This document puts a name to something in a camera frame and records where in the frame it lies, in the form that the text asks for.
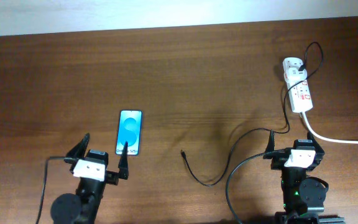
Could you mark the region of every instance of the wall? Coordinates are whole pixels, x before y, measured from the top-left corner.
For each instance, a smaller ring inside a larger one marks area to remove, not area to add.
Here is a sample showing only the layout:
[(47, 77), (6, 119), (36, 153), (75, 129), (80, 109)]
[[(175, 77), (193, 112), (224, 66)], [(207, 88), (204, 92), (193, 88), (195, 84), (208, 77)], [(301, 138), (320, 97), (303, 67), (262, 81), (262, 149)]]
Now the wall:
[(0, 0), (0, 35), (358, 16), (355, 0)]

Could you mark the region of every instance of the brown tabletop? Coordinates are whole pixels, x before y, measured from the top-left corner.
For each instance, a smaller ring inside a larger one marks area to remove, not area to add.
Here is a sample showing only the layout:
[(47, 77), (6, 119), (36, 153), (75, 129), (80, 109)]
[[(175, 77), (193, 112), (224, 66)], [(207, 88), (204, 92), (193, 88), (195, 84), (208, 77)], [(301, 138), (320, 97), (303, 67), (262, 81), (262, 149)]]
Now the brown tabletop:
[[(303, 58), (314, 40), (325, 62), (310, 79), (309, 121), (323, 136), (358, 139), (358, 17), (0, 37), (0, 223), (35, 222), (45, 159), (64, 156), (84, 133), (117, 170), (124, 109), (144, 113), (140, 154), (129, 158), (129, 180), (106, 186), (96, 223), (232, 220), (227, 176), (203, 187), (180, 150), (207, 181), (241, 134), (283, 129), (282, 60)], [(318, 62), (313, 48), (308, 70)], [(277, 149), (307, 133), (287, 108), (291, 131), (276, 136)], [(268, 136), (244, 138), (229, 169), (263, 152)], [(358, 223), (358, 145), (319, 143), (326, 155), (310, 174), (330, 184), (324, 214)], [(283, 211), (280, 174), (261, 158), (240, 169), (230, 196), (241, 218)], [(41, 223), (78, 182), (68, 164), (51, 162)]]

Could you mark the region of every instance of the white power cord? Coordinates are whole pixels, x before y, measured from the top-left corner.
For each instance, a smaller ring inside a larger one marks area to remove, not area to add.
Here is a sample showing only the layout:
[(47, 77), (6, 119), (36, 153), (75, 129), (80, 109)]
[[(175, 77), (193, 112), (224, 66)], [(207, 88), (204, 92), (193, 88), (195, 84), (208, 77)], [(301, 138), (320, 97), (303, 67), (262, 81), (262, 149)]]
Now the white power cord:
[(316, 136), (317, 138), (320, 138), (322, 140), (325, 141), (330, 141), (330, 142), (336, 142), (336, 143), (347, 143), (347, 144), (358, 144), (358, 141), (350, 141), (350, 140), (338, 140), (338, 139), (330, 139), (330, 138), (326, 138), (323, 137), (317, 133), (315, 133), (315, 131), (311, 128), (308, 118), (306, 117), (306, 113), (305, 112), (301, 112), (300, 113), (301, 117), (303, 118), (303, 120), (305, 121), (306, 126), (308, 127), (309, 131)]

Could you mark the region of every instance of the power strip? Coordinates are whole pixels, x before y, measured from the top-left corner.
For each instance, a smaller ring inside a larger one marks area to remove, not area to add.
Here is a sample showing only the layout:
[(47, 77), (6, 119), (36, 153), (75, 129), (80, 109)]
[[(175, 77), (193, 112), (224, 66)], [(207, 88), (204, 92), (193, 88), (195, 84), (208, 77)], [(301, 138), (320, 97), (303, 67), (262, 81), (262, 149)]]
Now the power strip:
[(291, 88), (291, 90), (288, 92), (291, 101), (291, 108), (294, 113), (306, 112), (313, 108), (309, 85), (308, 81), (306, 80), (308, 72), (306, 69), (299, 71), (301, 65), (303, 65), (302, 59), (295, 57), (288, 57), (283, 61), (284, 80), (287, 83), (288, 89), (290, 89), (298, 82), (304, 80), (297, 86)]

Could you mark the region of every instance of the white smartphone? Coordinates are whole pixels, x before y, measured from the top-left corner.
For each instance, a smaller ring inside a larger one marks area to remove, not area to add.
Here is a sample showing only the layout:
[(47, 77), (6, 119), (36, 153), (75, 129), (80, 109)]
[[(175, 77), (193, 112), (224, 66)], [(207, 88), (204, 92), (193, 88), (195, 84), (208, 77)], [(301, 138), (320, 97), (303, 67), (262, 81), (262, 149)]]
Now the white smartphone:
[(119, 117), (116, 154), (121, 155), (125, 142), (128, 142), (128, 155), (139, 154), (140, 129), (142, 127), (142, 112), (138, 110), (123, 110)]

